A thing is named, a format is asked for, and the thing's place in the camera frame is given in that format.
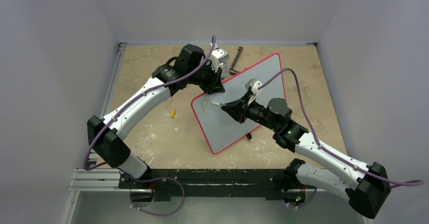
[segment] gray wall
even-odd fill
[[[96,0],[119,41],[318,41],[342,0]]]
[[[318,45],[351,156],[429,180],[429,0],[344,0]],[[394,189],[376,223],[427,223],[429,185]]]
[[[116,41],[94,0],[0,0],[1,223],[59,223]]]

